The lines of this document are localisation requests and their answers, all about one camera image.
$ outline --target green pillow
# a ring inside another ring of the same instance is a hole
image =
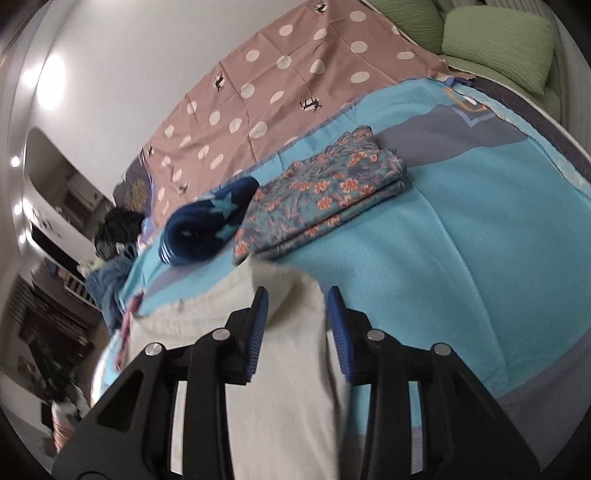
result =
[[[494,69],[535,95],[544,94],[553,52],[554,28],[537,15],[496,7],[447,14],[443,53]]]
[[[432,0],[371,0],[371,4],[420,46],[441,53],[443,20]]]

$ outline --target ceiling light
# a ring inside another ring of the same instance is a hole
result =
[[[41,69],[39,67],[28,69],[22,74],[21,80],[25,85],[32,88],[37,85],[40,74]]]
[[[57,107],[63,96],[66,84],[66,69],[59,57],[49,57],[43,66],[37,83],[37,100],[45,110]]]

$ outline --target green cushion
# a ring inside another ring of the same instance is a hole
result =
[[[443,20],[432,0],[371,0],[371,4],[420,46],[441,53]]]
[[[485,67],[484,65],[480,65],[479,63],[474,63],[472,61],[450,57],[448,55],[441,55],[441,58],[445,60],[452,69],[473,73],[479,77],[484,77],[509,87],[511,90],[516,91],[517,93],[534,102],[542,110],[545,110],[546,113],[548,113],[552,118],[560,121],[560,98],[558,98],[558,95],[556,95],[555,91],[552,90],[552,88],[548,85],[544,87],[544,94],[542,96],[533,95],[532,93],[524,90],[520,85],[513,82],[513,80],[509,80],[504,75],[501,75],[499,72],[489,67]]]
[[[480,63],[544,95],[554,51],[545,18],[508,8],[460,7],[447,14],[443,53]]]

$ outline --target metal bolt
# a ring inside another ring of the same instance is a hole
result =
[[[452,352],[452,348],[446,343],[437,343],[434,350],[437,355],[441,356],[447,356]]]
[[[368,331],[368,339],[373,342],[381,342],[386,338],[386,334],[382,330],[370,330]]]
[[[223,342],[224,340],[228,340],[230,338],[230,330],[227,328],[218,328],[217,330],[213,331],[212,337],[218,342]]]
[[[162,345],[160,343],[151,343],[144,349],[144,352],[148,356],[160,355],[162,352]]]

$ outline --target pile of clothes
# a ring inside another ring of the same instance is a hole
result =
[[[137,257],[137,238],[144,215],[116,207],[95,235],[96,260],[86,275],[85,287],[100,308],[109,333],[121,327],[122,309],[117,295]]]

